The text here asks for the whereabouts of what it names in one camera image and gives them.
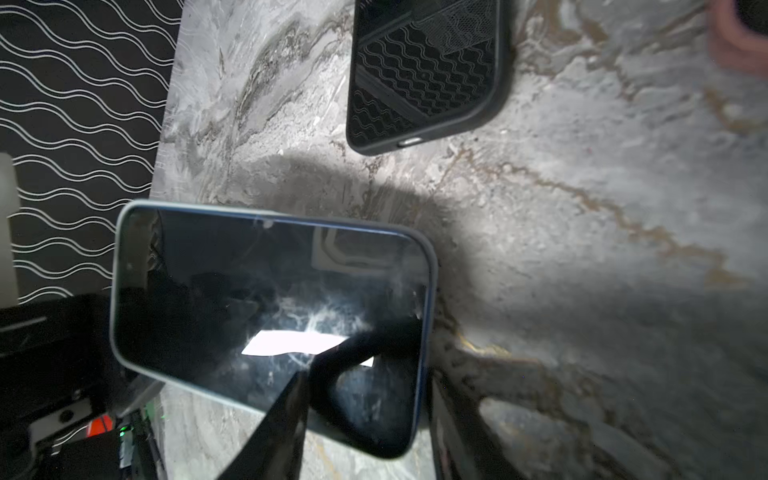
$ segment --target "gray marble tabletop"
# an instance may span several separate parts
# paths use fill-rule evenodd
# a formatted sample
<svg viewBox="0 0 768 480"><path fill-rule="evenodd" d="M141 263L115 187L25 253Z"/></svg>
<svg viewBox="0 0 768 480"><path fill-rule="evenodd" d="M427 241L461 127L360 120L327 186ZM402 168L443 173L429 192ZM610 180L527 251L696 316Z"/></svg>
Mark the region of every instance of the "gray marble tabletop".
<svg viewBox="0 0 768 480"><path fill-rule="evenodd" d="M151 196L426 233L433 362L532 478L759 476L768 82L710 60L701 0L515 9L494 120L362 157L351 2L187 0ZM169 471L213 478L257 420L185 395L164 393ZM307 478L434 475L428 436L398 462L308 443Z"/></svg>

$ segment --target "black device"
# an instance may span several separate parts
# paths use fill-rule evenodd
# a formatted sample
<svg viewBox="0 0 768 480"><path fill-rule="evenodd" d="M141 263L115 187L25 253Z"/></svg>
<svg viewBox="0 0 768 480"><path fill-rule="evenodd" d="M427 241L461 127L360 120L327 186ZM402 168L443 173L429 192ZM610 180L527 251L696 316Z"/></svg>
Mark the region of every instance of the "black device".
<svg viewBox="0 0 768 480"><path fill-rule="evenodd" d="M479 127L511 66L504 0L356 0L346 136L376 155Z"/></svg>

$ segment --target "phone case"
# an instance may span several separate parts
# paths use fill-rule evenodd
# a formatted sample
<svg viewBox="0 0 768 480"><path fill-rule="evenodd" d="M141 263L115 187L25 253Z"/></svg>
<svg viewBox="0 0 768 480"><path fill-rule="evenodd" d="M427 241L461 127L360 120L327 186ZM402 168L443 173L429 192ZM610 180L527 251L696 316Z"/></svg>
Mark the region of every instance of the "phone case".
<svg viewBox="0 0 768 480"><path fill-rule="evenodd" d="M471 130L501 110L505 0L357 0L346 137L377 155Z"/></svg>

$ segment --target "pink object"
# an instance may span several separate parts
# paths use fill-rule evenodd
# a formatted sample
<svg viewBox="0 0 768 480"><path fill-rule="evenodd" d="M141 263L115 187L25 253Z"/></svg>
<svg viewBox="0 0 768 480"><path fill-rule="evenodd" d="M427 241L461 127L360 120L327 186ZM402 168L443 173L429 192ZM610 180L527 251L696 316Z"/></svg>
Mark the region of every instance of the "pink object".
<svg viewBox="0 0 768 480"><path fill-rule="evenodd" d="M736 0L710 1L710 55L722 67L768 78L768 36L742 23Z"/></svg>

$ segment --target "marble table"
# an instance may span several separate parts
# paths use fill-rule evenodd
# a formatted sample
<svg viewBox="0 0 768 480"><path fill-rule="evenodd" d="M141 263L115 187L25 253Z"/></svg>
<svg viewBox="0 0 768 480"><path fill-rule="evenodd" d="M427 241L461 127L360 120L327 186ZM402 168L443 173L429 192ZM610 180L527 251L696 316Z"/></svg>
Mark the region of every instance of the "marble table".
<svg viewBox="0 0 768 480"><path fill-rule="evenodd" d="M515 10L493 121L362 157L352 2L187 0L151 196L426 233L432 361L532 478L757 477L768 82L709 59L701 0ZM257 423L173 388L163 403L172 478L213 478ZM398 462L308 439L306 478L433 475L425 434Z"/></svg>

